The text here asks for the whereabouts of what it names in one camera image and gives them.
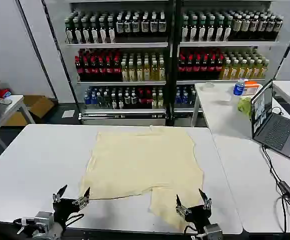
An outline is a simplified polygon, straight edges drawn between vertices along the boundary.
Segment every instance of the green cloth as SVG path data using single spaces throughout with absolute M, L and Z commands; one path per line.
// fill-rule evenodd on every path
M 244 97 L 241 98 L 237 105 L 238 111 L 246 114 L 249 119 L 252 117 L 252 109 L 251 109 L 251 98 L 250 97 Z

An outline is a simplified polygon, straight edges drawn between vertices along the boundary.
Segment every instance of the beige cloth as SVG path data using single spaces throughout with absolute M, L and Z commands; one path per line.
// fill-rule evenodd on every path
M 184 206 L 195 206 L 202 183 L 187 133 L 151 127 L 144 132 L 99 132 L 81 193 L 90 187 L 91 199 L 115 199 L 152 191 L 150 210 L 183 231 L 186 223 L 176 213 L 176 194 Z

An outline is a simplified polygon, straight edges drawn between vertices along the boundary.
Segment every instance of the laptop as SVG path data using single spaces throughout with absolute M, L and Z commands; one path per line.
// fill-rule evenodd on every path
M 252 139 L 290 158 L 290 119 L 273 109 L 273 81 L 251 99 Z

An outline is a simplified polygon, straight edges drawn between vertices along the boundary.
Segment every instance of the laptop keyboard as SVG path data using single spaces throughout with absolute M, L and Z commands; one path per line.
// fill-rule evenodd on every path
M 282 150 L 290 135 L 290 120 L 285 117 L 275 119 L 272 127 L 266 130 L 264 135 L 264 144 Z

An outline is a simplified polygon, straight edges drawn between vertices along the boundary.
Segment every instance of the laptop screen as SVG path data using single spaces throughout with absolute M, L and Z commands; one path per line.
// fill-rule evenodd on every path
M 262 126 L 272 112 L 273 81 L 269 81 L 251 99 L 251 135 Z

